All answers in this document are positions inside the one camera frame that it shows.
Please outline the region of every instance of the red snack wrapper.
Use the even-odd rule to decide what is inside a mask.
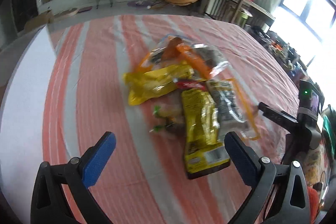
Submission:
[[[203,91],[208,90],[204,83],[197,82],[197,81],[194,81],[194,80],[188,80],[188,79],[179,80],[179,79],[176,79],[176,80],[174,80],[174,82],[180,90],[190,90],[190,89],[198,89],[198,90],[203,90]]]

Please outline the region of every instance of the blue gripper pad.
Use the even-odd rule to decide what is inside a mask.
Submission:
[[[82,182],[86,188],[96,184],[101,172],[116,147],[116,143],[117,140],[115,135],[110,133],[100,144],[92,158],[90,158],[89,162],[85,165],[83,168]]]
[[[232,132],[229,132],[225,135],[224,146],[245,185],[254,188],[258,184],[259,172],[244,148],[252,149],[239,141],[234,138]]]

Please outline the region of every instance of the barcode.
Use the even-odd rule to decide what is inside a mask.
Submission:
[[[205,153],[204,156],[208,164],[214,164],[214,163],[217,163],[219,161],[226,160],[229,158],[229,155],[226,152],[224,146],[208,151]]]

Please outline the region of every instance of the metal screw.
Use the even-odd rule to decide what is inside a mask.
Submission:
[[[47,161],[44,161],[43,163],[41,163],[41,167],[45,168],[48,166],[48,162]]]
[[[294,167],[296,167],[296,168],[299,168],[300,167],[300,163],[298,162],[298,161],[293,161],[293,165],[294,165]]]
[[[271,162],[271,160],[270,160],[269,158],[267,158],[267,157],[262,157],[262,158],[261,158],[261,161],[262,161],[263,163],[265,163],[265,164],[268,164],[268,163]]]
[[[77,163],[79,163],[79,158],[77,158],[77,157],[72,158],[72,159],[70,160],[70,163],[71,163],[71,164],[77,164]]]

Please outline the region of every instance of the striped bed sheet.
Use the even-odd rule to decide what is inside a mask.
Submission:
[[[250,191],[234,165],[188,180],[184,140],[150,133],[155,100],[127,103],[123,74],[169,33],[219,47],[251,105],[262,101],[296,115],[297,88],[236,25],[176,15],[95,19],[51,34],[58,57],[45,103],[43,158],[52,165],[66,163],[112,131],[117,147],[90,191],[113,223],[227,223]],[[278,163],[286,131],[261,115],[256,123],[261,138],[249,145]],[[69,189],[64,190],[76,219],[84,223]]]

